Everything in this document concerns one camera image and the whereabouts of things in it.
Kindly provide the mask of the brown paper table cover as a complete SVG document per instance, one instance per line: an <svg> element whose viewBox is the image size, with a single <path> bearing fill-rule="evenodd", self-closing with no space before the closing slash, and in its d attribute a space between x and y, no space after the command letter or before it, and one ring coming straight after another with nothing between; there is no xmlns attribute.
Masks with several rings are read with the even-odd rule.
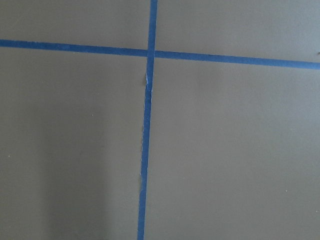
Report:
<svg viewBox="0 0 320 240"><path fill-rule="evenodd" d="M317 240L317 0L3 0L3 240Z"/></svg>

